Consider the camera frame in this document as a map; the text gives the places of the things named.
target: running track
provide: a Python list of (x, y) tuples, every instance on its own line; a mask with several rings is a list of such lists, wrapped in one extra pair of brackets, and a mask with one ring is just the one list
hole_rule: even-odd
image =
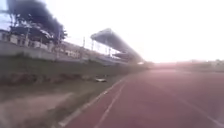
[(130, 75), (65, 128), (224, 128), (224, 73)]

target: grass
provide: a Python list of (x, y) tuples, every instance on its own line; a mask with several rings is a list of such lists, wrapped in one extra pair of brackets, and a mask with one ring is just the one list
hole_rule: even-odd
[(0, 57), (0, 77), (12, 73), (29, 73), (47, 77), (61, 74), (79, 74), (81, 76), (103, 77), (107, 82), (100, 83), (83, 79), (66, 80), (62, 83), (18, 84), (14, 86), (0, 85), (0, 104), (22, 99), (24, 97), (46, 94), (72, 93), (67, 100), (48, 111), (44, 116), (26, 120), (17, 128), (49, 128), (52, 124), (62, 120), (84, 103), (89, 102), (103, 90), (110, 87), (122, 76), (144, 70), (133, 66), (103, 66), (96, 62), (85, 64), (73, 62), (56, 62), (32, 59), (28, 56)]

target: distant tree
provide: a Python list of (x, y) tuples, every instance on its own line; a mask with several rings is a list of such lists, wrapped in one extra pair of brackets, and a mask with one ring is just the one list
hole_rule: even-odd
[(40, 36), (55, 43), (60, 43), (67, 36), (63, 25), (52, 16), (44, 3), (38, 0), (7, 0), (7, 6), (6, 12), (10, 15), (11, 31), (14, 33), (24, 34), (29, 29), (29, 36)]

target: hazy sky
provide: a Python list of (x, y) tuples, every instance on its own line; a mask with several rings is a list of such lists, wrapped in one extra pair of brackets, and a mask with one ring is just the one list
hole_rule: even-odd
[(146, 60), (224, 59), (224, 0), (44, 1), (73, 42), (112, 28)]

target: white lane line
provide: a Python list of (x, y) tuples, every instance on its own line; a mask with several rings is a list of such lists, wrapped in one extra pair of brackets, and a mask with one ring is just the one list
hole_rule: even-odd
[(197, 106), (191, 104), (190, 102), (186, 101), (185, 99), (177, 96), (176, 94), (174, 94), (173, 92), (169, 91), (168, 89), (165, 89), (165, 88), (162, 88), (162, 87), (159, 87), (159, 86), (154, 86), (154, 87), (157, 87), (157, 88), (161, 89), (163, 92), (165, 92), (165, 93), (171, 95), (172, 97), (176, 98), (179, 102), (181, 102), (184, 105), (190, 107), (191, 109), (195, 110), (199, 114), (205, 116), (207, 119), (209, 119), (210, 121), (212, 121), (217, 126), (224, 128), (224, 124), (223, 123), (221, 123), (218, 120), (212, 118), (211, 116), (208, 115), (208, 113), (206, 113), (205, 111), (203, 111), (199, 107), (197, 107)]
[(115, 88), (116, 86), (118, 86), (120, 83), (124, 82), (125, 79), (127, 79), (127, 76), (124, 77), (124, 78), (122, 78), (122, 79), (120, 79), (118, 82), (116, 82), (110, 88), (108, 88), (107, 90), (105, 90), (104, 92), (102, 92), (99, 96), (97, 96), (96, 98), (94, 98), (92, 101), (90, 101), (89, 103), (86, 103), (85, 105), (83, 105), (83, 107), (81, 107), (80, 109), (76, 110), (70, 116), (68, 116), (67, 118), (65, 118), (61, 122), (59, 122), (58, 123), (59, 126), (62, 127), (62, 128), (64, 128), (70, 121), (72, 121), (77, 116), (79, 116), (84, 110), (86, 110), (88, 107), (90, 107), (91, 105), (93, 105), (96, 101), (98, 101), (101, 97), (103, 97), (105, 94), (107, 94), (108, 92), (110, 92), (113, 88)]
[(94, 128), (100, 128), (100, 126), (102, 125), (103, 121), (106, 119), (106, 117), (108, 116), (111, 108), (113, 107), (114, 103), (117, 101), (117, 99), (119, 98), (124, 86), (126, 84), (123, 84), (121, 86), (121, 88), (118, 90), (118, 92), (116, 93), (115, 97), (113, 98), (112, 102), (110, 103), (110, 105), (107, 107), (106, 111), (103, 113), (103, 115), (100, 118), (100, 121), (96, 124), (96, 126)]

